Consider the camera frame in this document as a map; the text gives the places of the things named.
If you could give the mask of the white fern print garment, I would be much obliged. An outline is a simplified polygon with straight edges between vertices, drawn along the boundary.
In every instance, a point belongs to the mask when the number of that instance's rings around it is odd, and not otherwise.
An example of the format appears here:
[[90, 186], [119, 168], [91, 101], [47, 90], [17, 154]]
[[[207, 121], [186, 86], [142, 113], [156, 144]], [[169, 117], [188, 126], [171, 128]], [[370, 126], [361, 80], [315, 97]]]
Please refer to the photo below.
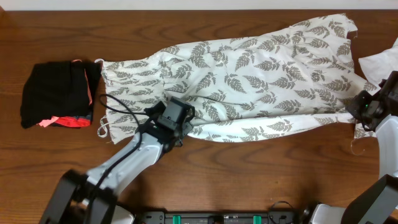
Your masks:
[[316, 17], [257, 37], [164, 48], [141, 60], [103, 61], [108, 109], [99, 136], [132, 136], [145, 108], [175, 96], [195, 108], [193, 138], [249, 142], [331, 123], [353, 123], [346, 105], [377, 85], [354, 72], [343, 14]]

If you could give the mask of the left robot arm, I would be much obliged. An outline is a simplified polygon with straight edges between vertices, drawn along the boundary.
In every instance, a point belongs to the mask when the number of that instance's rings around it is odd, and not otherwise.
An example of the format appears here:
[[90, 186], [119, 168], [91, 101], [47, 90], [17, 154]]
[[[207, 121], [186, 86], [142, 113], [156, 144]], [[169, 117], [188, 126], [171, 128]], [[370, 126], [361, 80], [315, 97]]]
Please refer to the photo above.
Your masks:
[[148, 117], [112, 158], [81, 174], [68, 170], [59, 180], [41, 223], [111, 223], [118, 197], [146, 168], [154, 165], [193, 129], [195, 108], [179, 98], [146, 108]]

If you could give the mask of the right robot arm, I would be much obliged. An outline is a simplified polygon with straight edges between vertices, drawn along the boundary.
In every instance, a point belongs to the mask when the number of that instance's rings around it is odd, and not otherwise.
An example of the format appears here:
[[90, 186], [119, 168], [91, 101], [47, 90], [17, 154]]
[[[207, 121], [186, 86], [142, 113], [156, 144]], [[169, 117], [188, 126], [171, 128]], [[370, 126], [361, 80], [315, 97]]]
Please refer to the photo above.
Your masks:
[[319, 203], [304, 223], [378, 224], [397, 223], [397, 72], [379, 84], [374, 94], [363, 90], [346, 110], [365, 131], [373, 131], [379, 144], [379, 178], [346, 208]]

